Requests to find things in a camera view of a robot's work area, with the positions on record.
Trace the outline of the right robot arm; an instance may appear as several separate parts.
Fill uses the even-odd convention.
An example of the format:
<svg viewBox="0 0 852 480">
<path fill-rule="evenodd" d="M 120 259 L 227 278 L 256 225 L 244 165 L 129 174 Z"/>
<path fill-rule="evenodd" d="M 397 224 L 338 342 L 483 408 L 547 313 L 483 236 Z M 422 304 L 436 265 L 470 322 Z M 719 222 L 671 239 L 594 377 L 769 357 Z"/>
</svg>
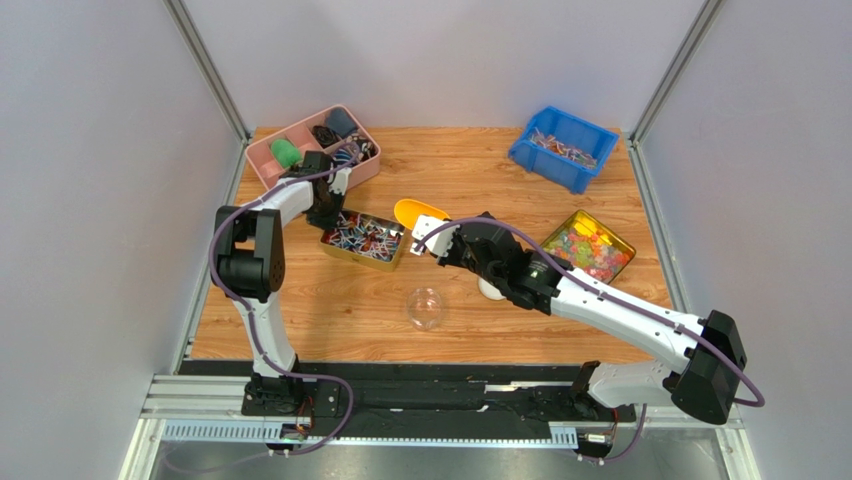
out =
<svg viewBox="0 0 852 480">
<path fill-rule="evenodd" d="M 734 405 L 766 403 L 745 372 L 736 321 L 723 312 L 698 316 L 628 294 L 550 255 L 489 213 L 460 220 L 422 215 L 415 238 L 414 252 L 470 271 L 519 308 L 582 322 L 650 355 L 646 362 L 583 365 L 574 388 L 604 407 L 676 407 L 723 425 Z"/>
</svg>

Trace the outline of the gold tin of lollipops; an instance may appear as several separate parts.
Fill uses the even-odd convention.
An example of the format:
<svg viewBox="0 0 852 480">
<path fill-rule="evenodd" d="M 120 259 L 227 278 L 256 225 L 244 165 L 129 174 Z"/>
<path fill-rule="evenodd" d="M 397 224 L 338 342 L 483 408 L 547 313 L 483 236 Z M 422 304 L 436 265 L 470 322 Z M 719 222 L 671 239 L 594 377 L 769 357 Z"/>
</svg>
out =
<svg viewBox="0 0 852 480">
<path fill-rule="evenodd" d="M 336 225 L 319 239 L 329 256 L 379 271 L 396 269 L 406 229 L 402 224 L 353 210 L 342 210 Z"/>
</svg>

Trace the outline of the yellow plastic scoop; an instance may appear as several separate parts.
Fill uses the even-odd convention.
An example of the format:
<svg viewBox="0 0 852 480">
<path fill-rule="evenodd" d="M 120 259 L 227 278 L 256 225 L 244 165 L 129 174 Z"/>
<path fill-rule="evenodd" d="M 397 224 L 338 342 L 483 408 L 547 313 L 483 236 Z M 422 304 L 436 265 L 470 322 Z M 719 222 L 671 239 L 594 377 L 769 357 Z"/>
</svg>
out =
<svg viewBox="0 0 852 480">
<path fill-rule="evenodd" d="M 438 220 L 446 220 L 449 218 L 449 215 L 443 210 L 411 198 L 405 198 L 397 201 L 393 208 L 393 214 L 396 222 L 403 225 L 408 230 L 414 229 L 416 222 L 421 215 L 434 217 Z"/>
</svg>

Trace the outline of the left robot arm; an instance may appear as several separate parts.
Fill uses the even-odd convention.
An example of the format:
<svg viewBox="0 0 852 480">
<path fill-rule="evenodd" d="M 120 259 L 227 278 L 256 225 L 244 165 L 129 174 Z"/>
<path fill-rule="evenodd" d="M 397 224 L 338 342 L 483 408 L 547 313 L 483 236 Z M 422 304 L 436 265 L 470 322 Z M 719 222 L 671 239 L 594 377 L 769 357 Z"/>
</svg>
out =
<svg viewBox="0 0 852 480">
<path fill-rule="evenodd" d="M 286 271 L 283 229 L 299 216 L 320 229 L 335 226 L 353 161 L 309 151 L 301 164 L 242 206 L 220 207 L 208 248 L 212 282 L 240 313 L 253 354 L 243 394 L 247 416 L 294 415 L 306 405 L 298 355 L 282 320 L 279 291 Z"/>
</svg>

